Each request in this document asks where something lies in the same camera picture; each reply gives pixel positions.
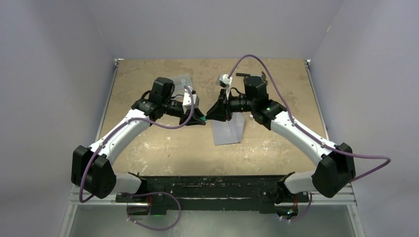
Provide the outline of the black handled hammer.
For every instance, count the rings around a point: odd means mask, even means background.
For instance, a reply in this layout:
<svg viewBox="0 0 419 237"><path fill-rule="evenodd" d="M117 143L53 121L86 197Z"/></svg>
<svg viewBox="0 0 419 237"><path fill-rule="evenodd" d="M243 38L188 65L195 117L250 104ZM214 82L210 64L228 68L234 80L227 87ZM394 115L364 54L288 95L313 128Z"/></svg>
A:
<svg viewBox="0 0 419 237"><path fill-rule="evenodd" d="M263 80L266 79L266 74L264 72L261 72L259 75L256 74L247 74L247 73L236 73L235 76L237 77L260 77Z"/></svg>

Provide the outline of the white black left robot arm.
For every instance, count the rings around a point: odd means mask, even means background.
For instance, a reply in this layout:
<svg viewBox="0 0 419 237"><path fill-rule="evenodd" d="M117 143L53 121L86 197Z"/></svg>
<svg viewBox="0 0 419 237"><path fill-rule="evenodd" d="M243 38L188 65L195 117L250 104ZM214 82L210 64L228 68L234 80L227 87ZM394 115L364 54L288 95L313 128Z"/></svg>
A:
<svg viewBox="0 0 419 237"><path fill-rule="evenodd" d="M79 145L72 154L71 182L79 187L79 201L85 203L92 197L103 199L111 193L128 193L135 202L147 197L142 179L134 174L116 174L113 164L122 151L142 132L151 126L171 129L157 123L163 115L180 119L173 129L191 125L200 119L199 98L193 87L184 86L183 100L175 100L173 80L158 77L152 88L134 102L124 118L104 137L84 147Z"/></svg>

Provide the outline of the black aluminium base frame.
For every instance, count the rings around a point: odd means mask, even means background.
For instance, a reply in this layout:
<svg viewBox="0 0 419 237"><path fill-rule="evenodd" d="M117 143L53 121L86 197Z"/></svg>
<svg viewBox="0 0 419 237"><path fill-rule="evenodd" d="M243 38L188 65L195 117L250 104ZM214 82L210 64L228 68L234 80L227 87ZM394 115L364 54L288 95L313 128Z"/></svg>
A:
<svg viewBox="0 0 419 237"><path fill-rule="evenodd" d="M258 211L261 214L281 213L304 207L309 193L281 197L278 183L282 175L238 176L142 176L140 193L151 197L110 193L93 197L89 205L127 205L150 207L152 215L165 215L168 210L196 211Z"/></svg>

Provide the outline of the clear plastic screw box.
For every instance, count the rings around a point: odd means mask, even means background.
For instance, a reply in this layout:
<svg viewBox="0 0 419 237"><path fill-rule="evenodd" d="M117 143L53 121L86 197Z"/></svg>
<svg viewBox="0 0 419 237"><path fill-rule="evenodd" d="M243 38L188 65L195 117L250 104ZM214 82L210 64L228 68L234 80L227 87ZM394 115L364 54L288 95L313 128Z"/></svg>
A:
<svg viewBox="0 0 419 237"><path fill-rule="evenodd" d="M174 83L173 96L183 95L185 86L193 87L192 80L189 74L183 74L178 76L169 77Z"/></svg>

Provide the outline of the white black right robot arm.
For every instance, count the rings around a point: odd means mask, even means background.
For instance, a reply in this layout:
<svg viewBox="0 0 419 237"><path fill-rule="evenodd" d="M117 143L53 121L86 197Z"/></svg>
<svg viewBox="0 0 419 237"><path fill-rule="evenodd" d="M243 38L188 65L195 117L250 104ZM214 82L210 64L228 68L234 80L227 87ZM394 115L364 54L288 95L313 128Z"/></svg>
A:
<svg viewBox="0 0 419 237"><path fill-rule="evenodd" d="M216 83L222 89L206 119L227 122L234 113L249 112L258 124L286 138L316 166L313 171L291 172L281 178L274 195L276 204L301 192L315 191L332 198L355 178L351 147L346 143L337 145L298 123L286 107L269 98L263 76L244 77L245 92L238 96L231 94L232 78L227 74L221 74Z"/></svg>

